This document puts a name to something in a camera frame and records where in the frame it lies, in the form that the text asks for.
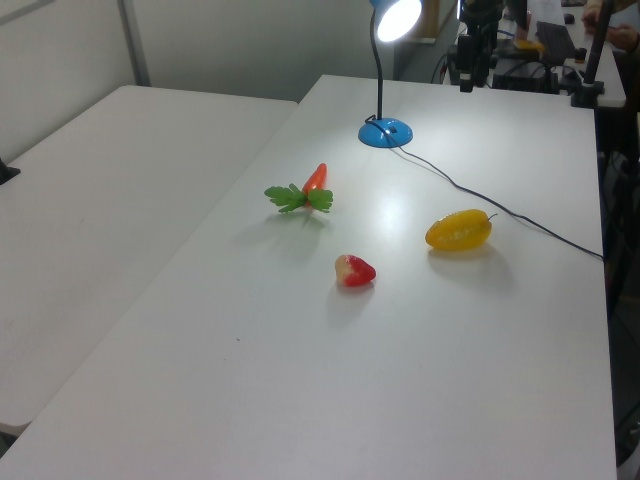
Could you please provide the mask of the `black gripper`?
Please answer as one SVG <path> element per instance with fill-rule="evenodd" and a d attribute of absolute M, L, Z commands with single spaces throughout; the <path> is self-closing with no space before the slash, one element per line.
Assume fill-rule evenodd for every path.
<path fill-rule="evenodd" d="M 475 85 L 484 86 L 489 75 L 493 51 L 493 29 L 501 19 L 501 2 L 497 0 L 460 0 L 458 20 L 466 26 L 468 35 L 458 38 L 458 70 L 460 91 L 473 90 L 473 37 L 477 35 L 475 48 Z"/>

